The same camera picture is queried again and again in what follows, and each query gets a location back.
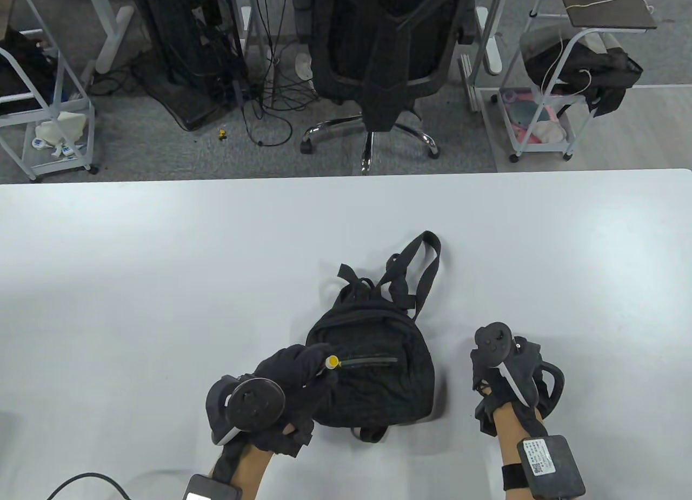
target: floor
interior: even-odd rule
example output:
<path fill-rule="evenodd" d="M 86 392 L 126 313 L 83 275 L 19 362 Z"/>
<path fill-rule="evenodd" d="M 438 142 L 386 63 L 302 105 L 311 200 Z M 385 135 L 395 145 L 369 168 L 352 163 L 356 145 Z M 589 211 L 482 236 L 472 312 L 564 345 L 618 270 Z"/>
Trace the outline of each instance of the floor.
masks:
<path fill-rule="evenodd" d="M 111 1 L 114 6 L 128 2 Z M 280 13 L 282 1 L 269 0 L 270 16 Z M 626 50 L 644 67 L 641 83 L 692 82 L 692 72 L 689 70 L 692 65 L 692 43 L 687 40 L 692 33 L 692 0 L 649 1 L 657 8 L 656 15 L 661 21 L 659 30 L 643 37 L 628 38 L 629 42 L 623 41 Z M 67 58 L 79 72 L 90 58 L 96 57 L 104 40 L 104 32 L 97 22 L 91 3 L 89 0 L 36 2 L 59 38 Z M 548 2 L 556 6 L 558 4 L 556 0 Z M 500 48 L 505 57 L 511 55 L 511 49 L 507 45 L 516 43 L 532 3 L 533 0 L 510 0 L 508 3 L 500 26 Z M 80 15 L 80 26 L 74 26 L 72 21 L 64 18 L 64 8 L 72 8 L 72 15 Z M 20 8 L 15 11 L 15 23 L 22 25 L 25 15 L 26 12 Z M 272 19 L 272 28 L 277 26 L 275 20 L 277 18 Z M 288 12 L 284 30 L 292 30 L 291 20 L 292 16 Z M 121 65 L 147 48 L 148 44 L 136 16 L 115 65 Z M 282 65 L 288 71 L 296 51 L 296 46 L 289 46 L 283 56 Z M 498 77 L 485 74 L 480 77 L 479 82 L 479 85 L 487 87 L 499 84 Z M 346 130 L 334 137 L 324 138 L 316 143 L 313 156 L 302 155 L 298 149 L 299 136 L 304 129 L 325 118 L 357 112 L 352 104 L 338 106 L 320 101 L 304 112 L 284 113 L 284 117 L 294 127 L 292 139 L 284 146 L 262 149 L 247 138 L 237 109 L 196 132 L 183 132 L 158 103 L 140 90 L 121 92 L 113 97 L 95 97 L 94 100 L 99 112 L 96 156 L 102 168 L 101 173 L 91 176 L 84 171 L 76 171 L 52 175 L 45 178 L 45 181 L 349 176 L 360 173 L 364 134 L 359 131 Z M 668 158 L 669 164 L 678 166 L 675 163 L 682 163 L 684 153 L 692 152 L 692 138 L 684 128 L 677 129 L 673 124 L 686 120 L 687 123 L 690 122 L 690 102 L 692 94 L 689 90 L 679 94 L 670 89 L 633 90 L 622 109 L 602 117 L 598 124 L 593 123 L 573 161 L 564 163 L 561 159 L 551 159 L 548 155 L 534 159 L 527 157 L 521 163 L 510 166 L 501 146 L 498 147 L 499 143 L 496 140 L 489 142 L 482 117 L 467 112 L 460 76 L 453 63 L 448 84 L 436 95 L 418 101 L 417 105 L 417 110 L 423 117 L 422 129 L 431 134 L 442 147 L 440 159 L 428 159 L 425 147 L 413 139 L 399 134 L 381 134 L 376 137 L 371 174 L 653 168 L 668 166 L 664 162 Z M 270 118 L 257 122 L 251 112 L 248 115 L 250 129 L 257 139 L 269 143 L 286 137 L 288 127 L 285 124 Z M 402 119 L 411 126 L 421 126 L 412 115 L 405 115 Z M 578 113 L 574 120 L 579 120 Z M 643 129 L 639 124 L 647 124 L 647 128 Z M 219 129 L 227 130 L 227 141 L 218 141 Z M 625 135 L 619 137 L 613 132 L 615 130 L 623 130 Z M 647 130 L 647 140 L 638 141 L 632 135 L 633 130 L 637 130 L 637 133 Z M 19 146 L 23 133 L 14 130 L 5 137 L 11 144 Z M 25 175 L 9 157 L 0 156 L 0 183 L 25 181 Z"/>
<path fill-rule="evenodd" d="M 593 119 L 571 161 L 561 154 L 525 154 L 509 162 L 511 147 L 497 105 L 485 108 L 492 124 L 491 148 L 499 172 L 612 169 L 692 170 L 692 86 L 633 88 L 617 112 Z M 568 110 L 573 129 L 588 118 L 584 105 Z"/>

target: backpack handle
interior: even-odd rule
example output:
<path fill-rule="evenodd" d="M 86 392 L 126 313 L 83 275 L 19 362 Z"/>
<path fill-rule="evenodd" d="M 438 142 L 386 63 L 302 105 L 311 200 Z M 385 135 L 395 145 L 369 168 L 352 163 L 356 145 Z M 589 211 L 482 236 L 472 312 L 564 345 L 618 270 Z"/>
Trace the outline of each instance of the backpack handle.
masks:
<path fill-rule="evenodd" d="M 376 286 L 376 289 L 379 290 L 386 283 L 393 282 L 401 277 L 405 278 L 408 266 L 413 261 L 413 257 L 416 255 L 416 253 L 418 253 L 418 249 L 423 243 L 435 250 L 435 259 L 430 263 L 425 271 L 423 271 L 421 279 L 418 281 L 416 294 L 412 296 L 415 302 L 416 310 L 413 320 L 415 320 L 418 317 L 418 314 L 420 314 L 423 304 L 425 304 L 425 299 L 427 299 L 428 294 L 430 294 L 430 288 L 433 287 L 432 282 L 435 280 L 437 270 L 440 268 L 440 253 L 442 252 L 442 244 L 440 243 L 440 239 L 437 237 L 437 235 L 432 233 L 432 231 L 426 230 L 413 239 L 413 241 L 411 241 L 399 255 L 396 255 L 393 259 L 390 259 L 391 264 L 388 264 L 389 267 Z"/>

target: chair base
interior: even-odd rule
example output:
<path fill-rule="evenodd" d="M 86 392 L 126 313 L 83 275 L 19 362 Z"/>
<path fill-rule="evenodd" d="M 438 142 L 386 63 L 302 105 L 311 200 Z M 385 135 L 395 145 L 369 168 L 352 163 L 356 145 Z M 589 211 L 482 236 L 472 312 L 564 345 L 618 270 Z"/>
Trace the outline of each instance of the chair base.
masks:
<path fill-rule="evenodd" d="M 305 131 L 301 141 L 301 152 L 303 154 L 313 154 L 314 147 L 312 144 L 312 137 L 318 132 L 324 130 L 335 129 L 336 127 L 344 125 L 357 125 L 363 124 L 363 115 L 354 115 L 346 118 L 336 118 L 332 120 L 326 120 L 324 122 L 319 122 L 310 129 Z M 428 147 L 428 157 L 432 159 L 438 159 L 440 157 L 440 147 L 437 146 L 432 137 L 425 134 L 425 132 L 420 132 L 418 130 L 412 129 L 403 124 L 395 124 L 392 131 L 403 132 L 420 142 L 423 142 Z M 363 156 L 361 157 L 361 174 L 367 176 L 370 173 L 370 167 L 372 165 L 372 155 L 373 155 L 373 143 L 374 143 L 375 133 L 368 131 L 365 136 L 365 145 L 363 145 Z"/>

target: hand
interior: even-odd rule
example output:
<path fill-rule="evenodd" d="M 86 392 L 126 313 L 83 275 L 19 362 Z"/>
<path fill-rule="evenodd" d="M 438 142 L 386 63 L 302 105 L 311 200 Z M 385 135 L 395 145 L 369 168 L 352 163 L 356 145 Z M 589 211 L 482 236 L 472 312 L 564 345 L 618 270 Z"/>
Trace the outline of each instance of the hand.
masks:
<path fill-rule="evenodd" d="M 331 348 L 328 344 L 292 345 L 259 364 L 253 374 L 281 386 L 286 405 L 274 426 L 249 434 L 254 446 L 264 451 L 296 456 L 301 446 L 310 442 L 314 428 L 312 416 L 337 380 L 336 372 L 322 371 L 319 374 L 329 355 Z"/>

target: black computer case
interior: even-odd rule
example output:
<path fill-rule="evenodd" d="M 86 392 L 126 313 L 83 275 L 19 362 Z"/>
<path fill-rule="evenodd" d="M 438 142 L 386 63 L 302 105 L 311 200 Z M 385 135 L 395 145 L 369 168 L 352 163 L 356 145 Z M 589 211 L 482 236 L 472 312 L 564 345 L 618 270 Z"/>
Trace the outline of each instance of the black computer case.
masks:
<path fill-rule="evenodd" d="M 247 79 L 233 0 L 147 0 L 161 55 L 176 75 L 214 100 Z"/>

